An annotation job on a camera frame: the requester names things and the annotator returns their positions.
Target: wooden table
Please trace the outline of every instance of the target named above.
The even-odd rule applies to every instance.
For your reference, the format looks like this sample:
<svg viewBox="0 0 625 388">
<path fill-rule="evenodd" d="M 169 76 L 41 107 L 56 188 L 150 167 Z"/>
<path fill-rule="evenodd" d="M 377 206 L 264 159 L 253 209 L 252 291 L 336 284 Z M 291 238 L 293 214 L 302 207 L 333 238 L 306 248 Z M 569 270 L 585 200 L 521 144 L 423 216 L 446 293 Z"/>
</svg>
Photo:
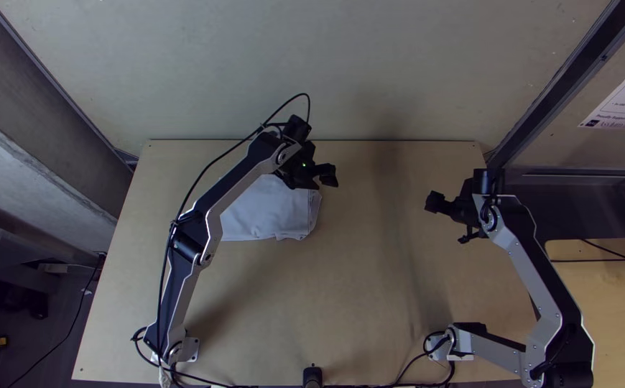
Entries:
<svg viewBox="0 0 625 388">
<path fill-rule="evenodd" d="M 592 240 L 625 254 L 625 239 Z M 551 259 L 617 259 L 578 240 L 548 241 Z M 595 341 L 594 387 L 625 387 L 625 262 L 555 263 Z"/>
<path fill-rule="evenodd" d="M 203 166 L 231 144 L 145 145 L 74 379 L 157 381 L 157 370 L 135 354 L 129 338 L 154 320 L 162 252 L 177 205 Z M 303 368 L 315 363 L 327 384 L 387 384 L 421 352 L 426 334 L 453 321 L 480 321 L 492 333 L 524 340 L 534 315 L 506 252 L 484 240 L 460 245 L 456 239 L 465 227 L 422 209 L 430 190 L 453 198 L 472 169 L 484 166 L 476 144 L 316 145 L 315 160 L 336 164 L 341 186 L 323 188 L 315 230 L 303 241 L 220 245 L 198 280 L 185 321 L 201 339 L 200 358 L 179 370 L 227 383 L 299 385 Z M 243 153 L 214 166 L 190 203 Z M 585 264 L 561 265 L 575 266 L 564 268 L 575 273 Z M 586 278 L 573 278 L 572 291 Z M 607 328 L 593 333 L 593 323 L 586 322 L 596 341 L 606 335 Z M 404 380 L 437 382 L 446 372 L 421 361 Z M 459 364 L 454 381 L 515 378 L 476 359 Z"/>
</svg>

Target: white cloth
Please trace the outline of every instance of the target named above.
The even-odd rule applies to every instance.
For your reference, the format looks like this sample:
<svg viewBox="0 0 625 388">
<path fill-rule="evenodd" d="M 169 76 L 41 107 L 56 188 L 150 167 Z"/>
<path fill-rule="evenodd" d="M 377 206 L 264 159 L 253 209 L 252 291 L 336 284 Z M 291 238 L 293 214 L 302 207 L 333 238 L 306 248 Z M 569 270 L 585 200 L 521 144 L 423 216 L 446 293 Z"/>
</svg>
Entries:
<svg viewBox="0 0 625 388">
<path fill-rule="evenodd" d="M 221 214 L 222 241 L 303 240 L 315 228 L 321 200 L 319 190 L 291 190 L 262 175 Z"/>
</svg>

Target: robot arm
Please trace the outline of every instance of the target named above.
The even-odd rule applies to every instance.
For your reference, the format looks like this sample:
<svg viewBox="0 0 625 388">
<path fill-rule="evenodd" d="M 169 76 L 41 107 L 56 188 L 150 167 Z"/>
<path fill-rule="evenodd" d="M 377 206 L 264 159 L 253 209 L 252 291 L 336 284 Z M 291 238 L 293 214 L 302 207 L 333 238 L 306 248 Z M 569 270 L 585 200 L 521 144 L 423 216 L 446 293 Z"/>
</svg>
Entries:
<svg viewBox="0 0 625 388">
<path fill-rule="evenodd" d="M 462 244 L 474 237 L 488 238 L 511 258 L 533 304 L 537 323 L 526 343 L 495 336 L 482 323 L 453 323 L 443 336 L 428 338 L 432 348 L 449 338 L 432 357 L 467 361 L 480 356 L 521 378 L 524 386 L 592 387 L 594 343 L 583 326 L 583 315 L 535 239 L 535 222 L 515 195 L 496 194 L 488 170 L 475 170 L 453 201 L 431 192 L 425 210 L 444 213 L 464 223 Z"/>
<path fill-rule="evenodd" d="M 313 161 L 315 145 L 306 141 L 310 130 L 304 120 L 291 116 L 280 137 L 258 134 L 246 156 L 174 222 L 167 252 L 170 270 L 159 316 L 143 338 L 167 364 L 198 358 L 200 342 L 186 336 L 183 321 L 198 276 L 212 262 L 221 241 L 222 212 L 263 174 L 275 174 L 291 189 L 319 189 L 314 177 L 324 185 L 338 186 L 335 167 Z"/>
</svg>

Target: wooden desk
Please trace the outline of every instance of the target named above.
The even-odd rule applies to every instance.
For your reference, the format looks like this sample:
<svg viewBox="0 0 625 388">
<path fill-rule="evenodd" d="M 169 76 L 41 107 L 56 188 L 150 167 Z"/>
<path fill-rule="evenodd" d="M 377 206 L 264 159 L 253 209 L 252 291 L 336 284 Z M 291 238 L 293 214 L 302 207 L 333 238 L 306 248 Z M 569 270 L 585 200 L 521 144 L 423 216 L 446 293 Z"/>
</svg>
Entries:
<svg viewBox="0 0 625 388">
<path fill-rule="evenodd" d="M 157 381 L 129 341 L 154 320 L 169 221 L 193 179 L 233 142 L 145 145 L 97 288 L 74 379 Z M 431 190 L 458 194 L 481 151 L 470 142 L 316 142 L 337 165 L 304 241 L 222 243 L 198 280 L 185 324 L 201 339 L 180 370 L 222 382 L 298 385 L 323 367 L 328 384 L 388 384 L 423 338 L 456 321 L 481 321 L 523 341 L 534 314 L 506 252 L 460 245 L 465 227 L 423 211 Z M 244 154 L 206 174 L 192 201 Z M 406 381 L 437 382 L 447 369 L 420 361 Z M 484 360 L 454 381 L 514 379 Z"/>
<path fill-rule="evenodd" d="M 625 254 L 625 239 L 593 240 Z M 577 240 L 548 241 L 551 259 L 616 259 Z M 595 341 L 595 388 L 625 387 L 625 262 L 555 263 Z"/>
</svg>

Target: electrical cable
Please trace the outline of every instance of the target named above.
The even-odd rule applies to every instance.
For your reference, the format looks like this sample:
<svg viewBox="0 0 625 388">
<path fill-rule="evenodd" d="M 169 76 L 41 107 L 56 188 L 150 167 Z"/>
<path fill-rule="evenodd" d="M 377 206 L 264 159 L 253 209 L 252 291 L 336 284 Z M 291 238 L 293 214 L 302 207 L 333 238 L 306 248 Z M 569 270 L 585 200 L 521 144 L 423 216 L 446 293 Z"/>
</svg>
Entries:
<svg viewBox="0 0 625 388">
<path fill-rule="evenodd" d="M 153 362 L 152 360 L 148 359 L 147 356 L 145 356 L 142 351 L 140 351 L 140 346 L 138 345 L 138 342 L 140 342 L 142 340 L 142 334 L 143 332 L 147 329 L 147 327 L 143 327 L 138 329 L 138 331 L 135 332 L 135 334 L 133 335 L 133 337 L 131 338 L 131 341 L 135 343 L 135 351 L 138 353 L 138 355 L 140 356 L 140 358 L 142 358 L 145 362 L 147 362 L 148 364 L 154 366 L 155 368 L 159 367 L 159 364 Z M 181 377 L 185 377 L 187 379 L 194 379 L 195 381 L 198 382 L 202 382 L 204 384 L 209 384 L 209 385 L 218 385 L 221 387 L 225 387 L 225 388 L 245 388 L 247 386 L 241 386 L 241 385 L 229 385 L 229 384 L 223 384 L 223 383 L 218 383 L 218 382 L 213 382 L 211 380 L 208 379 L 203 379 L 201 377 L 197 377 L 197 376 L 193 376 L 187 373 L 182 373 L 179 371 L 176 371 L 175 368 L 167 368 L 166 366 L 163 366 L 162 369 L 164 369 L 165 371 L 168 371 L 169 373 L 171 373 L 172 375 L 176 375 L 176 376 L 181 376 Z"/>
<path fill-rule="evenodd" d="M 159 275 L 159 293 L 158 293 L 158 296 L 157 296 L 157 318 L 156 318 L 156 324 L 157 324 L 157 338 L 156 339 L 157 339 L 157 345 L 158 345 L 158 349 L 159 349 L 158 352 L 161 352 L 162 349 L 163 349 L 162 338 L 160 338 L 160 335 L 159 335 L 159 333 L 161 331 L 159 329 L 159 321 L 160 321 L 159 317 L 162 314 L 162 294 L 163 294 L 163 291 L 164 291 L 164 277 L 166 275 L 167 263 L 168 262 L 170 263 L 172 261 L 172 259 L 170 258 L 170 255 L 169 255 L 169 247 L 170 247 L 170 244 L 171 244 L 171 238 L 172 238 L 172 236 L 173 236 L 173 234 L 175 232 L 175 228 L 176 228 L 176 225 L 177 225 L 177 222 L 178 222 L 178 218 L 181 216 L 183 208 L 185 207 L 185 204 L 188 202 L 188 198 L 193 193 L 193 190 L 195 189 L 195 186 L 198 184 L 198 182 L 200 182 L 200 179 L 207 172 L 207 170 L 209 170 L 210 167 L 212 167 L 215 163 L 217 163 L 219 160 L 224 158 L 226 155 L 230 154 L 236 148 L 240 147 L 243 143 L 245 143 L 248 140 L 250 140 L 251 137 L 253 137 L 254 135 L 260 133 L 265 128 L 270 126 L 269 122 L 283 108 L 285 108 L 289 103 L 291 103 L 292 101 L 294 101 L 295 99 L 297 99 L 299 97 L 305 97 L 307 99 L 307 115 L 305 117 L 305 122 L 309 123 L 310 122 L 310 96 L 307 93 L 298 93 L 295 96 L 293 96 L 293 97 L 289 98 L 288 100 L 286 100 L 286 102 L 284 102 L 281 106 L 279 106 L 279 108 L 277 108 L 277 110 L 275 110 L 274 113 L 272 113 L 271 115 L 269 115 L 269 117 L 267 117 L 267 120 L 265 120 L 260 125 L 260 127 L 255 129 L 247 137 L 243 138 L 241 141 L 239 141 L 238 143 L 233 145 L 231 148 L 227 149 L 226 152 L 224 152 L 223 154 L 219 155 L 214 160 L 212 160 L 209 164 L 207 164 L 205 166 L 205 168 L 203 168 L 202 172 L 200 172 L 198 177 L 195 179 L 195 181 L 193 181 L 193 184 L 190 186 L 190 189 L 188 189 L 188 192 L 186 193 L 185 197 L 183 198 L 183 201 L 181 202 L 181 206 L 178 208 L 178 212 L 176 213 L 176 217 L 174 218 L 174 220 L 171 223 L 171 229 L 170 229 L 170 232 L 169 232 L 169 236 L 167 237 L 167 242 L 166 242 L 165 250 L 164 250 L 164 260 L 162 262 L 162 271 L 160 272 L 160 275 Z M 272 124 L 271 126 L 276 126 L 279 129 L 279 134 L 281 136 L 282 135 L 282 130 L 278 127 L 278 124 L 279 123 L 275 123 L 275 124 Z"/>
<path fill-rule="evenodd" d="M 444 334 L 443 331 L 436 331 L 434 333 L 429 334 L 427 337 L 430 336 L 434 336 L 437 334 Z M 438 383 L 432 383 L 432 384 L 423 384 L 423 383 L 401 383 L 401 378 L 403 378 L 404 374 L 406 374 L 406 371 L 408 371 L 408 369 L 411 367 L 411 365 L 413 365 L 413 363 L 415 363 L 416 361 L 418 361 L 419 359 L 429 356 L 430 354 L 434 353 L 435 351 L 437 351 L 437 349 L 441 348 L 445 343 L 447 343 L 449 341 L 449 337 L 444 337 L 442 339 L 440 339 L 433 348 L 431 348 L 429 351 L 425 351 L 424 353 L 418 354 L 416 357 L 413 357 L 413 359 L 411 359 L 411 361 L 408 362 L 408 364 L 406 364 L 406 366 L 404 366 L 403 370 L 401 370 L 401 373 L 399 373 L 399 376 L 397 377 L 396 380 L 394 380 L 393 383 L 389 384 L 389 385 L 380 385 L 377 386 L 376 388 L 395 388 L 395 387 L 423 387 L 423 388 L 431 388 L 431 387 L 442 387 L 445 385 L 449 385 L 449 382 L 451 381 L 451 379 L 454 377 L 454 373 L 456 372 L 456 365 L 454 363 L 454 361 L 449 361 L 449 375 L 447 375 L 447 377 L 442 380 L 441 382 Z"/>
<path fill-rule="evenodd" d="M 80 303 L 78 303 L 78 311 L 75 312 L 75 317 L 73 318 L 73 322 L 70 324 L 70 328 L 68 329 L 68 333 L 66 334 L 66 337 L 64 337 L 61 341 L 59 341 L 59 343 L 57 343 L 53 348 L 51 348 L 44 356 L 40 357 L 39 360 L 35 361 L 33 365 L 31 365 L 28 368 L 28 370 L 26 370 L 23 374 L 20 375 L 20 377 L 18 377 L 11 384 L 9 384 L 8 388 L 13 387 L 23 377 L 25 377 L 28 373 L 30 373 L 31 370 L 33 370 L 40 362 L 46 359 L 47 356 L 49 356 L 53 351 L 58 349 L 59 346 L 61 346 L 64 342 L 66 342 L 68 337 L 70 337 L 70 334 L 73 332 L 73 328 L 75 327 L 75 323 L 78 322 L 78 316 L 80 315 L 80 311 L 83 309 L 83 302 L 85 301 L 85 291 L 88 289 L 88 287 L 90 287 L 90 283 L 92 283 L 92 279 L 95 278 L 97 269 L 99 269 L 99 266 L 102 264 L 104 257 L 106 257 L 106 255 L 103 255 L 103 254 L 98 255 L 97 265 L 95 265 L 95 269 L 92 271 L 92 275 L 90 276 L 90 279 L 88 279 L 87 284 L 85 284 L 85 288 L 83 289 L 83 294 L 80 296 Z"/>
<path fill-rule="evenodd" d="M 547 219 L 545 217 L 541 217 L 539 214 L 537 214 L 535 216 L 535 219 L 536 220 L 541 220 L 541 221 L 545 222 L 547 225 L 554 226 L 557 229 L 569 232 L 568 228 L 565 228 L 564 226 L 561 226 L 561 225 L 559 225 L 559 224 L 557 224 L 555 222 L 552 222 L 552 221 L 550 221 L 549 219 Z M 582 259 L 579 259 L 579 260 L 560 260 L 560 259 L 557 259 L 557 260 L 550 260 L 550 261 L 553 262 L 553 263 L 625 262 L 625 254 L 620 254 L 617 251 L 613 251 L 613 250 L 611 250 L 609 248 L 606 248 L 604 246 L 597 245 L 594 242 L 589 241 L 589 240 L 584 239 L 584 238 L 581 238 L 581 237 L 577 237 L 576 236 L 576 239 L 581 240 L 583 243 L 585 243 L 587 245 L 594 246 L 595 248 L 600 249 L 601 251 L 605 251 L 605 252 L 607 252 L 609 254 L 613 254 L 614 256 L 621 257 L 621 259 L 588 259 L 588 260 L 582 260 Z"/>
<path fill-rule="evenodd" d="M 583 260 L 583 259 L 578 259 L 578 260 L 550 260 L 553 263 L 583 263 L 583 262 L 625 262 L 625 254 L 620 254 L 617 251 L 613 251 L 609 248 L 605 248 L 604 246 L 601 245 L 597 245 L 595 243 L 593 243 L 592 241 L 589 241 L 587 239 L 579 239 L 581 241 L 583 241 L 584 243 L 590 245 L 590 246 L 594 246 L 597 249 L 600 249 L 601 251 L 605 251 L 608 252 L 610 254 L 613 254 L 614 256 L 617 257 L 621 257 L 621 259 L 587 259 L 587 260 Z"/>
</svg>

